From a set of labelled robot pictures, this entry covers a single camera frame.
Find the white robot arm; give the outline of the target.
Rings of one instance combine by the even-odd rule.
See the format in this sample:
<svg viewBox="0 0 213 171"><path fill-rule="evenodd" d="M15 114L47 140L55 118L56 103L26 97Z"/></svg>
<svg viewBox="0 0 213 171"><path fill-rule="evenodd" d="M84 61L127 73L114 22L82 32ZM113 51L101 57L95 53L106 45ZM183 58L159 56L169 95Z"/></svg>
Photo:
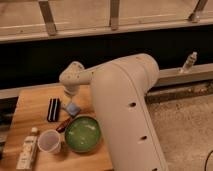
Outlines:
<svg viewBox="0 0 213 171"><path fill-rule="evenodd" d="M88 69L74 61L59 76L70 97L90 86L114 171L169 171L145 102L158 78L157 62L144 53Z"/></svg>

